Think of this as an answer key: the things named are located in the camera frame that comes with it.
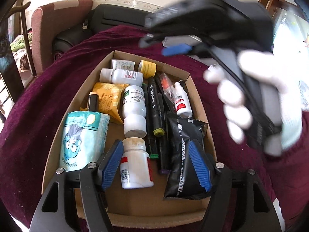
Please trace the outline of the right white gloved hand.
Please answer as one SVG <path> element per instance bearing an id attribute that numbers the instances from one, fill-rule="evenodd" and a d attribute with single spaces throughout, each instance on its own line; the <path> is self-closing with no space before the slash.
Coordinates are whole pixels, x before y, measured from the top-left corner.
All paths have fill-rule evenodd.
<path id="1" fill-rule="evenodd" d="M 302 124 L 302 103 L 299 82 L 288 64 L 269 52 L 253 50 L 242 51 L 238 55 L 240 68 L 247 75 L 260 82 L 277 88 L 281 102 L 282 149 L 288 150 L 300 139 Z M 210 84 L 217 84 L 217 95 L 224 104 L 228 132 L 232 140 L 240 144 L 244 141 L 244 132 L 253 122 L 252 114 L 245 107 L 244 93 L 227 80 L 224 70 L 219 66 L 210 66 L 203 74 Z"/>

